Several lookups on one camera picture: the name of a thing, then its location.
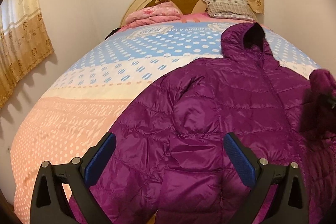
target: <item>jacket hood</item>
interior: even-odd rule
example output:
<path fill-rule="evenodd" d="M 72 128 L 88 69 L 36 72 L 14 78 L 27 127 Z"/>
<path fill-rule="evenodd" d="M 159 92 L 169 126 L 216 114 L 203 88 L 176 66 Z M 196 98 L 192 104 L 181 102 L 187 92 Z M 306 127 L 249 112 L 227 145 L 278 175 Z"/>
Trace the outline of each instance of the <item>jacket hood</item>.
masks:
<path fill-rule="evenodd" d="M 229 27 L 221 36 L 222 53 L 236 61 L 253 59 L 260 61 L 264 55 L 272 55 L 265 39 L 265 32 L 258 23 L 241 23 Z"/>

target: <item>bed sheet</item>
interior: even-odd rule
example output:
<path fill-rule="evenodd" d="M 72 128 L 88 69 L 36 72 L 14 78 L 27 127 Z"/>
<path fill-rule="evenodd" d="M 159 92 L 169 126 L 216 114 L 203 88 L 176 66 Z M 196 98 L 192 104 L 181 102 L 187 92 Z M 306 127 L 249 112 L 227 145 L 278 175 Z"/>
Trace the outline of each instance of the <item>bed sheet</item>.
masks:
<path fill-rule="evenodd" d="M 117 32 L 71 66 L 42 96 L 12 144 L 15 213 L 29 223 L 41 162 L 70 162 L 96 145 L 128 104 L 160 76 L 201 57 L 223 58 L 221 33 L 242 21 L 200 15 Z M 304 77 L 319 66 L 264 28 L 274 57 Z M 71 191 L 64 186 L 67 198 Z"/>

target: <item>peach polka dot fabric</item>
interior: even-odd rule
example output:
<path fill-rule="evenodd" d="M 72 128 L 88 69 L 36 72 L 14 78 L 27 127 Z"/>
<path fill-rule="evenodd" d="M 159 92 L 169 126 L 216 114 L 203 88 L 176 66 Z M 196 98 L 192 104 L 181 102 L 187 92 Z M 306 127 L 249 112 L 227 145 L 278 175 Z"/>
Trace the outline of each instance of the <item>peach polka dot fabric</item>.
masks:
<path fill-rule="evenodd" d="M 82 157 L 107 132 L 131 100 L 70 100 L 42 98 L 28 114 L 12 144 L 16 182 L 14 210 L 29 224 L 36 176 L 43 161 L 64 164 Z M 64 185 L 67 198 L 71 196 Z"/>

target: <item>jacket sleeve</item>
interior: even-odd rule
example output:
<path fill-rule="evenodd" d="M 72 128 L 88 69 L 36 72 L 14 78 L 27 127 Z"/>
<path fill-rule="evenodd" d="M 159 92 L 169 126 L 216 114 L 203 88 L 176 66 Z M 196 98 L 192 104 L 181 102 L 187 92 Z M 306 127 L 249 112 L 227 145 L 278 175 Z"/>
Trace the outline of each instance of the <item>jacket sleeve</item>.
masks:
<path fill-rule="evenodd" d="M 90 191 L 114 224 L 146 223 L 157 211 L 169 137 L 175 132 L 173 107 L 203 78 L 202 66 L 198 59 L 153 82 L 110 128 L 117 147 Z M 86 223 L 73 197 L 69 204 L 77 221 Z"/>
<path fill-rule="evenodd" d="M 322 138 L 336 134 L 336 81 L 330 71 L 314 70 L 310 76 L 313 99 L 316 102 L 317 132 Z"/>

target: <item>blue gripper pad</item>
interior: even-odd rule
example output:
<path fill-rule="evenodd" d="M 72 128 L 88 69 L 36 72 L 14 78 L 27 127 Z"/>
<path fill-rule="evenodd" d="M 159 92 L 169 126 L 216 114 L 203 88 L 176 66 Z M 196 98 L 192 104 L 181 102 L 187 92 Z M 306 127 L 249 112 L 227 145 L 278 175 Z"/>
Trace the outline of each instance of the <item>blue gripper pad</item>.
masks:
<path fill-rule="evenodd" d="M 257 164 L 257 157 L 253 152 L 242 145 L 239 139 L 234 135 L 234 133 L 228 133 L 223 139 L 224 149 L 231 160 L 233 166 L 235 167 L 241 182 L 250 188 L 253 188 L 257 175 L 256 169 L 253 167 L 252 163 L 249 161 L 248 156 L 252 157 L 252 160 L 255 160 Z"/>
<path fill-rule="evenodd" d="M 116 148 L 116 144 L 115 135 L 107 132 L 96 146 L 89 148 L 85 153 L 82 158 L 81 174 L 87 187 L 97 183 Z"/>

